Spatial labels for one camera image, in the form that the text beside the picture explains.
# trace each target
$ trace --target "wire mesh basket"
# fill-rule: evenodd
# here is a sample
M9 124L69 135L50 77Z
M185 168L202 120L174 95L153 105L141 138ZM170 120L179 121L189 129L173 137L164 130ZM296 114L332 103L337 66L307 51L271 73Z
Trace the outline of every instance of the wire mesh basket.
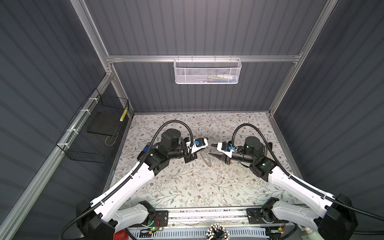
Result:
M122 126L128 122L128 117L122 117L128 112L128 99L98 95L88 109L81 111L83 115L80 121L72 129L66 130L70 131L66 142L57 142L57 146L71 160L98 163L113 161L124 135L122 129L125 128ZM110 133L95 132L94 129L106 124Z
M225 61L215 58L191 58L189 61L175 58L173 66L177 84L236 84L242 65L239 58Z

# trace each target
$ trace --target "leaf pattern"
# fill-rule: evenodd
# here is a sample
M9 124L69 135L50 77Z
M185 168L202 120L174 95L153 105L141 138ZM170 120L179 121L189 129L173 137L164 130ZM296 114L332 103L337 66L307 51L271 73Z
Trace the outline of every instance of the leaf pattern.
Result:
M185 122L194 138L208 137L209 144L229 141L235 128L242 123L255 125L273 144L273 151L285 169L291 172L283 150L265 113L210 113L210 114L153 114L135 115L128 132L113 182L128 173L137 162L137 156L151 141L154 133L164 122L177 119ZM180 124L164 128L176 128L182 137L189 136ZM250 127L237 132L236 145L244 144L248 136L259 137ZM198 158L188 164L184 159L171 159L169 166L159 175L139 188L122 209L147 200L155 208L218 207L261 205L270 197L289 203L301 203L296 197L279 187L257 178L237 161L226 165L209 152L219 153L214 147L200 151ZM211 167L202 158L208 159Z

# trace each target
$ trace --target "gray corrugated wall panel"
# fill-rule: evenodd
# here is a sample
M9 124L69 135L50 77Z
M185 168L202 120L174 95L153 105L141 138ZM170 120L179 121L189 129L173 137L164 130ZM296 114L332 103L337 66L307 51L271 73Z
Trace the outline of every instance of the gray corrugated wall panel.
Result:
M112 164L78 162L64 157L13 239L57 239L61 229L76 217L76 205L103 192ZM80 234L77 229L68 232L67 238Z
M86 0L110 55L292 55L325 0Z
M275 114L306 181L379 215L383 32L383 1L339 1ZM362 228L378 224L358 218Z
M176 84L172 63L115 63L135 112L268 110L291 63L243 63L238 84Z
M68 1L1 1L0 13L3 221L105 71Z

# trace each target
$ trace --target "white mesh basket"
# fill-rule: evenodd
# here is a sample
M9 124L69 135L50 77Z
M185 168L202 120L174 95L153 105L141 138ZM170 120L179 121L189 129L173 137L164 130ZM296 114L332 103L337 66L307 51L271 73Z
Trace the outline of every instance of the white mesh basket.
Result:
M228 60L193 58L189 61L175 58L173 63L177 84L236 84L241 66L239 58Z

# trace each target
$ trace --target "red object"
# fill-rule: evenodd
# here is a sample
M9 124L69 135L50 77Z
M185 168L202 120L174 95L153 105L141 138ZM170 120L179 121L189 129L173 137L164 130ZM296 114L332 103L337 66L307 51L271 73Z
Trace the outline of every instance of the red object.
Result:
M128 240L129 236L125 230L121 230L113 235L113 240Z

